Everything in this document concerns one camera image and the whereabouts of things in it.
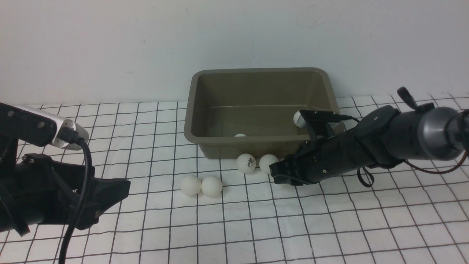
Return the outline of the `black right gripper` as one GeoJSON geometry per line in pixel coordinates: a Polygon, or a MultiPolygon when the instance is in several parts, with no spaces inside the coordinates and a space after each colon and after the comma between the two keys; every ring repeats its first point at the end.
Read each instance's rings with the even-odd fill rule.
{"type": "Polygon", "coordinates": [[[303,186],[376,163],[370,150],[357,138],[355,128],[327,140],[301,143],[288,159],[269,165],[275,184],[303,186]]]}

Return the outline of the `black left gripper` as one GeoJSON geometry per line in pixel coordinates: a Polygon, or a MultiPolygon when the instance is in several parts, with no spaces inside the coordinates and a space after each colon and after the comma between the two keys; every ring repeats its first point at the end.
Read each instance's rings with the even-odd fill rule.
{"type": "Polygon", "coordinates": [[[69,224],[78,206],[84,179],[89,191],[79,220],[97,220],[126,199],[127,179],[92,178],[92,159],[84,165],[65,164],[44,154],[29,154],[16,163],[1,158],[1,231],[30,232],[33,224],[69,224]]]}

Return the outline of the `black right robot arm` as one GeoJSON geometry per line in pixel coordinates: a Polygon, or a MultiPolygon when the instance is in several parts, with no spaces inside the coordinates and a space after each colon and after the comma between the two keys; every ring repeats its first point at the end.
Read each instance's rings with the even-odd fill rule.
{"type": "Polygon", "coordinates": [[[294,154],[269,166],[275,184],[302,186],[356,171],[364,187],[372,187],[368,168],[391,169],[409,160],[448,161],[468,155],[468,110],[458,112],[433,103],[417,105],[405,87],[397,90],[411,111],[392,106],[374,110],[357,125],[334,134],[331,123],[352,120],[332,111],[301,110],[310,139],[294,154]]]}

